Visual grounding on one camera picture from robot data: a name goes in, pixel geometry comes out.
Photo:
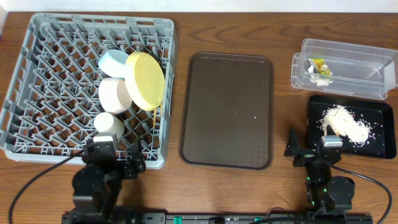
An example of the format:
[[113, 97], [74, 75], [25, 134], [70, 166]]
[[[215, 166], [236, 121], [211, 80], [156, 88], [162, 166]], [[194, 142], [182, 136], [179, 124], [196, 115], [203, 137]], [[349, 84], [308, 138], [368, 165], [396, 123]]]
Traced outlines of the rice food scraps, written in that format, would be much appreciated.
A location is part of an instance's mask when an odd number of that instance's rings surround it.
[[324, 110], [317, 125], [324, 134], [329, 126], [340, 138], [348, 138], [354, 147], [370, 144], [370, 140], [375, 140], [377, 136], [380, 136], [376, 134], [376, 128], [383, 127], [381, 123], [366, 121], [362, 113], [357, 118], [353, 111], [341, 105], [333, 105]]

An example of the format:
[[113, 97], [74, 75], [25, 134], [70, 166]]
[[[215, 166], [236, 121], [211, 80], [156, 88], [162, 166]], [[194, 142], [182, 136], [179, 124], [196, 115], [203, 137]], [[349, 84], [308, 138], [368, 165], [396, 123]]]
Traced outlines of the white cup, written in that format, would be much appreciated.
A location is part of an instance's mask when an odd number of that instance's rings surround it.
[[117, 138], [124, 134], [124, 124], [111, 113], [103, 112], [94, 118], [94, 127], [99, 133], [114, 133]]

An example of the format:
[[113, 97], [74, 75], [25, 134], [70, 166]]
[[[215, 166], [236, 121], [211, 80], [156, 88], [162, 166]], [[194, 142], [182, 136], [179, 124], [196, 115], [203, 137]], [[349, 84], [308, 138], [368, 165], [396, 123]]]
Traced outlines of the wooden chopstick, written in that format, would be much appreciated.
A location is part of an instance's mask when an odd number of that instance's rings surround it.
[[164, 107], [163, 107], [163, 102], [161, 102], [161, 104], [160, 104], [160, 116], [162, 117], [163, 116], [163, 112], [164, 112], [164, 109], [163, 109]]
[[157, 109], [154, 110], [154, 115], [153, 115], [153, 128], [155, 129], [157, 125]]

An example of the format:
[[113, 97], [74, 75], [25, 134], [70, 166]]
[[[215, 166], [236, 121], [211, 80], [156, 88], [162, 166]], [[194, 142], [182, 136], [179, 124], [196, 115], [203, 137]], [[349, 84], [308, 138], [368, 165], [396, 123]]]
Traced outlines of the white tissue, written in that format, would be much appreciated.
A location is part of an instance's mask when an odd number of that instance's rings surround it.
[[313, 65], [311, 65], [308, 68], [308, 72], [312, 73], [311, 77], [310, 77], [310, 81], [312, 83], [315, 83], [317, 86], [328, 86], [329, 84], [333, 83], [333, 80], [330, 80], [328, 78], [323, 78], [323, 77], [316, 76], [315, 75], [316, 74], [316, 70], [315, 70]]

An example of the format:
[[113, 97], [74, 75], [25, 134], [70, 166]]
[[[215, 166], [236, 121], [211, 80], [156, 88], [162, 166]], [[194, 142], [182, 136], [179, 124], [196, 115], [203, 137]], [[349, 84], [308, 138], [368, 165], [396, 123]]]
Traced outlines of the green orange snack wrapper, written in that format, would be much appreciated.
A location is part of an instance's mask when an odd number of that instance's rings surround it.
[[317, 73], [322, 75], [332, 75], [333, 73], [328, 68], [325, 60], [323, 58], [309, 58], [310, 64], [314, 67]]

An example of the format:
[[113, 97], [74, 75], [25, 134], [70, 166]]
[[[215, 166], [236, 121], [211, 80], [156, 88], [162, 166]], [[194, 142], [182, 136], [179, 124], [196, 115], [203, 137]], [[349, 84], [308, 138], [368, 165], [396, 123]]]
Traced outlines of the brown serving tray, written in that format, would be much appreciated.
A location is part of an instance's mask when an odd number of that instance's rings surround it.
[[191, 165], [267, 169], [273, 113], [271, 60], [197, 52], [189, 62], [179, 156]]

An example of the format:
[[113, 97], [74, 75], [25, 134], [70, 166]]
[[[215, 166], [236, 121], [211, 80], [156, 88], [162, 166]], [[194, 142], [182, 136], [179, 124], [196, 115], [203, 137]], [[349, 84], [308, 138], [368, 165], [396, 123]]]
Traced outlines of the yellow plate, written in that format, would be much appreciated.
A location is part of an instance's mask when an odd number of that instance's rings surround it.
[[165, 78], [156, 59], [148, 53], [133, 52], [126, 60], [125, 72], [132, 101], [146, 111], [158, 108], [164, 99]]

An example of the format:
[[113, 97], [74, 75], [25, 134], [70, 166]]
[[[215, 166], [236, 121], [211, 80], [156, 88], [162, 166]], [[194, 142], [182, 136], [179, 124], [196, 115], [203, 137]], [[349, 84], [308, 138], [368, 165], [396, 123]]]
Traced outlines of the light blue bowl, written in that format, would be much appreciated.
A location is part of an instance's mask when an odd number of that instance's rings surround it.
[[98, 60], [98, 66], [102, 72], [111, 78], [124, 78], [127, 58], [128, 54], [120, 50], [107, 50]]

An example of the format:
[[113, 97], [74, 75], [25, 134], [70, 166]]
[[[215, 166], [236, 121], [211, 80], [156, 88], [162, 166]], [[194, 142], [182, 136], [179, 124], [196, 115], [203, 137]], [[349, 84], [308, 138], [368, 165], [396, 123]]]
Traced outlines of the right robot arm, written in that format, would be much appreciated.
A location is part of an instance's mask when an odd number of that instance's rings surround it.
[[300, 147], [294, 128], [290, 128], [284, 156], [292, 157], [294, 167], [307, 172], [307, 198], [312, 208], [307, 217], [345, 216], [352, 209], [355, 183], [348, 177], [331, 174], [331, 166], [341, 160], [343, 141], [330, 130], [313, 149]]

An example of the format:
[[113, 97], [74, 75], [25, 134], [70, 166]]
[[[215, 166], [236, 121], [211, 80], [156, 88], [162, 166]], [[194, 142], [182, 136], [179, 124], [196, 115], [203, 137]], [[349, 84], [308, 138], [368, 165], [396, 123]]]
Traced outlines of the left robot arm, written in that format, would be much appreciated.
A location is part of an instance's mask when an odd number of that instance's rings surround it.
[[75, 208], [62, 218], [63, 223], [140, 223], [131, 208], [116, 205], [122, 182], [136, 179], [146, 171], [141, 141], [136, 138], [128, 150], [131, 158], [116, 158], [114, 140], [90, 140], [83, 147], [86, 166], [72, 180]]

